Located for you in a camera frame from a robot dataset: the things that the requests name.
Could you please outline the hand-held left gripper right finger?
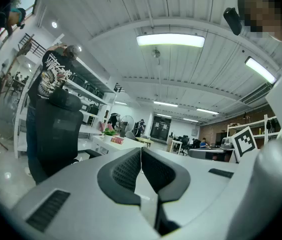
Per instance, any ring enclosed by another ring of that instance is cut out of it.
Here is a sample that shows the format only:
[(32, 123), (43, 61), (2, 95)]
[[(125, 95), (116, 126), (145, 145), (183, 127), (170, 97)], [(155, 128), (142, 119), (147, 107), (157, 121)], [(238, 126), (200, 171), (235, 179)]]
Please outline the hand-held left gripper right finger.
[(154, 229), (167, 235), (208, 208), (229, 184), (238, 165), (142, 148), (141, 169), (157, 194)]

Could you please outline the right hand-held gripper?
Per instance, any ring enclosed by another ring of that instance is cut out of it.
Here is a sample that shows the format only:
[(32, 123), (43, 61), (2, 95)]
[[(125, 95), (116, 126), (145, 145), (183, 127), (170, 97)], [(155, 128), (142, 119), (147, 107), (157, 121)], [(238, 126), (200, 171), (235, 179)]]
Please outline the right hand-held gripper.
[(188, 156), (195, 159), (229, 162), (234, 156), (235, 162), (239, 163), (244, 154), (257, 150), (257, 144), (251, 128), (245, 127), (233, 136), (224, 137), (220, 148), (197, 148), (190, 149)]

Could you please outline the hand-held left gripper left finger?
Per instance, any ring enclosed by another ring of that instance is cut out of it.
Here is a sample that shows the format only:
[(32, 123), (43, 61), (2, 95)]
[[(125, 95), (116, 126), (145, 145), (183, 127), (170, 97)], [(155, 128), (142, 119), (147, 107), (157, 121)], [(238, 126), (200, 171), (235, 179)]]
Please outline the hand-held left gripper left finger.
[(51, 240), (156, 240), (135, 193), (141, 150), (69, 165), (31, 189), (13, 211)]

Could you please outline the green plant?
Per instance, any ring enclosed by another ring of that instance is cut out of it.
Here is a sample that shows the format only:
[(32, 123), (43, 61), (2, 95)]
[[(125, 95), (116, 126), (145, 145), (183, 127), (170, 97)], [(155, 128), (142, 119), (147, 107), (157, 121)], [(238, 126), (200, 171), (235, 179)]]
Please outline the green plant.
[(109, 128), (106, 128), (102, 133), (104, 135), (103, 141), (107, 143), (111, 142), (113, 136), (117, 134), (115, 130)]

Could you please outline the black double door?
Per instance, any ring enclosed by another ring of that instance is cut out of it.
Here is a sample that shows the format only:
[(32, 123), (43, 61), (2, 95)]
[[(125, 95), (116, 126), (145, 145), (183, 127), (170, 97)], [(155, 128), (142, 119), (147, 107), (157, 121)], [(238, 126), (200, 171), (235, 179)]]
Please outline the black double door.
[(171, 119), (161, 116), (154, 116), (150, 137), (155, 140), (166, 142), (170, 132)]

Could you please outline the round wooden table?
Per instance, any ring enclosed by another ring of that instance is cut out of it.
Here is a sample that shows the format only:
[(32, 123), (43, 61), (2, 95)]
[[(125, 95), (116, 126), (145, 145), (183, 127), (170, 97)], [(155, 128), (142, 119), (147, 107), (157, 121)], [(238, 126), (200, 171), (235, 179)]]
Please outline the round wooden table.
[(146, 147), (149, 148), (151, 146), (151, 144), (153, 143), (152, 140), (148, 139), (148, 138), (142, 138), (142, 137), (137, 137), (136, 138), (140, 143), (146, 144)]

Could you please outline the grey chair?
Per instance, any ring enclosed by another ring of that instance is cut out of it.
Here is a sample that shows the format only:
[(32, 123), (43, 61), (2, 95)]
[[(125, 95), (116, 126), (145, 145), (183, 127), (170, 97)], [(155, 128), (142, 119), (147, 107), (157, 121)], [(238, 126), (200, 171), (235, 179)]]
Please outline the grey chair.
[(138, 139), (135, 137), (135, 135), (131, 131), (127, 131), (125, 133), (125, 137), (138, 142)]

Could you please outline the white metal shelving rack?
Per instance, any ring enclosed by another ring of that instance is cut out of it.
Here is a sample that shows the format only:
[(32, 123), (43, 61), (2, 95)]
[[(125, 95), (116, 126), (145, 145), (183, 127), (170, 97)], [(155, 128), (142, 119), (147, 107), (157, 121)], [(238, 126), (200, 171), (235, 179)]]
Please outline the white metal shelving rack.
[(256, 143), (261, 145), (261, 140), (263, 140), (263, 144), (265, 145), (268, 141), (275, 139), (281, 131), (281, 127), (276, 116), (269, 117), (267, 114), (264, 114), (263, 119), (254, 122), (251, 122), (251, 118), (247, 115), (244, 116), (244, 119), (247, 119), (248, 123), (228, 124), (226, 136), (231, 137), (246, 127), (250, 127), (252, 136), (256, 140)]
[[(104, 93), (109, 94), (116, 94), (116, 92), (110, 88), (108, 83), (101, 78), (97, 73), (95, 73), (90, 67), (88, 67), (80, 58), (76, 58), (75, 61), (76, 64), (79, 65), (79, 68), (83, 70), (83, 76), (84, 78), (91, 80), (92, 84), (95, 85), (98, 90), (103, 91)], [(27, 111), (28, 111), (28, 95), (27, 91), (30, 88), (30, 85), (32, 84), (34, 77), (36, 77), (42, 68), (42, 61), (39, 60), (37, 64), (32, 68), (32, 72), (29, 76), (28, 81), (25, 84), (25, 87), (23, 88), (23, 91), (21, 93), (17, 111), (15, 114), (15, 123), (14, 123), (14, 132), (13, 132), (13, 144), (14, 144), (14, 157), (18, 159), (22, 152), (27, 151), (27, 140), (26, 140), (26, 133), (24, 131), (21, 131), (20, 125), (21, 120), (25, 121), (27, 119)], [(85, 90), (83, 87), (80, 87), (78, 84), (74, 83), (72, 80), (67, 80), (65, 83), (65, 88), (72, 91), (74, 94), (80, 94), (80, 100), (83, 105), (88, 104), (88, 100), (93, 101), (94, 103), (97, 103), (101, 106), (109, 106), (110, 108), (113, 107), (114, 103), (106, 102), (104, 99), (101, 99), (100, 97), (96, 96), (95, 94)], [(90, 135), (100, 135), (101, 131), (97, 129), (98, 122), (101, 120), (106, 120), (106, 117), (101, 116), (100, 114), (95, 115), (86, 111), (81, 110), (81, 113), (85, 117), (93, 117), (93, 120), (91, 121), (91, 124), (82, 123), (79, 132), (81, 134), (85, 134), (86, 137), (79, 138), (78, 139), (78, 150), (83, 151), (87, 149), (87, 141)]]

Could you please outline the black standing fan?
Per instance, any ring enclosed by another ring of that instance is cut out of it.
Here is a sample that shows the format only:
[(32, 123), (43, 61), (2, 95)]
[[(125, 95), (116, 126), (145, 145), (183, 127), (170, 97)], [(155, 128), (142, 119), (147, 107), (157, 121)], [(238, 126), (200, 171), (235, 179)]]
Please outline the black standing fan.
[(118, 130), (120, 132), (129, 132), (134, 127), (134, 120), (130, 115), (125, 115), (121, 117), (118, 121)]

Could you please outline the ceiling air vent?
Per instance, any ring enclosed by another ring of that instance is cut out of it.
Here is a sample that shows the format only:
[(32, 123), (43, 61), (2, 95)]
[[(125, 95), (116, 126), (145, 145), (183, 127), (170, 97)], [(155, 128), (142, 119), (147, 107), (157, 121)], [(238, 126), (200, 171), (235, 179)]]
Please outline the ceiling air vent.
[(256, 88), (254, 91), (249, 93), (248, 95), (244, 96), (240, 101), (244, 103), (245, 105), (252, 104), (259, 99), (266, 96), (269, 91), (272, 89), (273, 85), (270, 83), (264, 83), (263, 85)]

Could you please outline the row of black storage bins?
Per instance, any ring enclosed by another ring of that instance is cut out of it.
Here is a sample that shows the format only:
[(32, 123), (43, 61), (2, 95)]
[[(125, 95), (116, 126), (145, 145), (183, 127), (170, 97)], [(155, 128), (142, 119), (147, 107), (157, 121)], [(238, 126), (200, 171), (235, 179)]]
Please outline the row of black storage bins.
[(95, 85), (93, 85), (92, 83), (90, 83), (89, 81), (85, 80), (81, 75), (73, 73), (70, 77), (69, 80), (71, 80), (72, 82), (74, 82), (75, 84), (79, 85), (80, 87), (82, 87), (83, 89), (85, 89), (86, 91), (96, 95), (99, 98), (103, 98), (104, 97), (104, 92), (101, 91), (100, 89), (98, 89)]

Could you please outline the black balcony railing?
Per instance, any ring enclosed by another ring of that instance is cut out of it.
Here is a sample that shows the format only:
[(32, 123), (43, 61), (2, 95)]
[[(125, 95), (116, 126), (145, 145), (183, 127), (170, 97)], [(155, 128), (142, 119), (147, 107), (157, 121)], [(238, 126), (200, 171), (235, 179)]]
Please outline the black balcony railing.
[(25, 46), (27, 53), (24, 53), (24, 55), (34, 55), (38, 58), (41, 58), (46, 52), (46, 49), (27, 33), (19, 41), (17, 46), (18, 50), (21, 50)]

